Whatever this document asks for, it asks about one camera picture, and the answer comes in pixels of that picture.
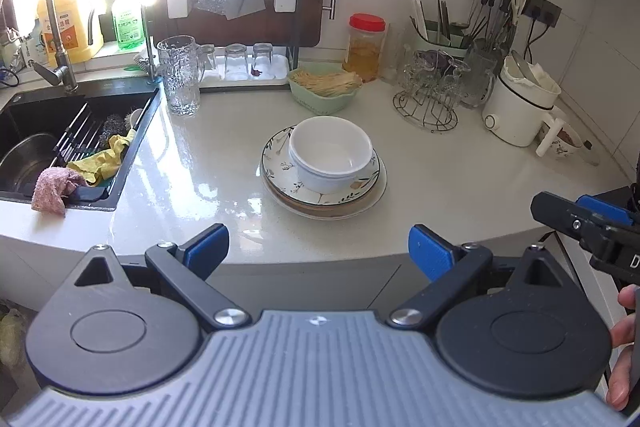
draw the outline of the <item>dish soap bottle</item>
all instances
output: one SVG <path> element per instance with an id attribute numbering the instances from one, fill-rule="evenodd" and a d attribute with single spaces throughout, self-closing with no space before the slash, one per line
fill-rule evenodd
<path id="1" fill-rule="evenodd" d="M 121 50 L 130 50 L 145 41 L 140 3 L 134 0 L 115 0 L 111 12 L 113 29 Z"/>

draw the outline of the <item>metal pot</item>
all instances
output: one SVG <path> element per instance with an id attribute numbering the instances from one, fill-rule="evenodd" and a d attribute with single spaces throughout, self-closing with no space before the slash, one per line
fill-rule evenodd
<path id="1" fill-rule="evenodd" d="M 22 193 L 25 185 L 34 184 L 55 156 L 56 138 L 40 132 L 28 136 L 0 160 L 0 188 L 7 192 Z"/>

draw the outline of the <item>dish rag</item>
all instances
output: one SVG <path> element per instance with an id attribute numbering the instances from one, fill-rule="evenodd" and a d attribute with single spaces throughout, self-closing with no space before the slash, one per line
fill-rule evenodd
<path id="1" fill-rule="evenodd" d="M 85 179 L 76 171 L 65 167 L 49 167 L 38 176 L 31 198 L 31 208 L 38 212 L 65 215 L 62 196 L 68 196 L 77 187 L 86 187 Z"/>
<path id="2" fill-rule="evenodd" d="M 107 150 L 100 151 L 93 156 L 88 156 L 81 160 L 69 162 L 67 167 L 74 171 L 80 172 L 82 177 L 89 183 L 89 186 L 95 187 L 102 180 L 108 180 L 116 175 L 122 163 L 122 151 L 125 146 L 131 145 L 136 136 L 136 131 L 131 129 L 127 136 L 116 134 L 109 139 L 109 147 Z"/>

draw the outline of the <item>stacked plates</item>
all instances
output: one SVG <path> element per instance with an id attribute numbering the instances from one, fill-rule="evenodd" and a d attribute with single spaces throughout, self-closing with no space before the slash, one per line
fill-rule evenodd
<path id="1" fill-rule="evenodd" d="M 319 194 L 298 181 L 297 167 L 289 157 L 292 130 L 287 127 L 279 131 L 262 150 L 261 178 L 277 204 L 299 216 L 330 221 L 356 216 L 378 203 L 385 193 L 386 169 L 375 150 L 350 187 L 334 194 Z"/>

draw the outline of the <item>pink towel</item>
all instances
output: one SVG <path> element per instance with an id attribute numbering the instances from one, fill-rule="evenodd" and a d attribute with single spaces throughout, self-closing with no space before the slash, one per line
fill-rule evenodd
<path id="1" fill-rule="evenodd" d="M 86 181 L 79 172 L 66 167 L 49 167 L 38 176 L 36 188 L 31 198 L 31 208 L 39 212 L 65 215 L 62 196 L 68 196 L 78 186 L 86 187 Z"/>

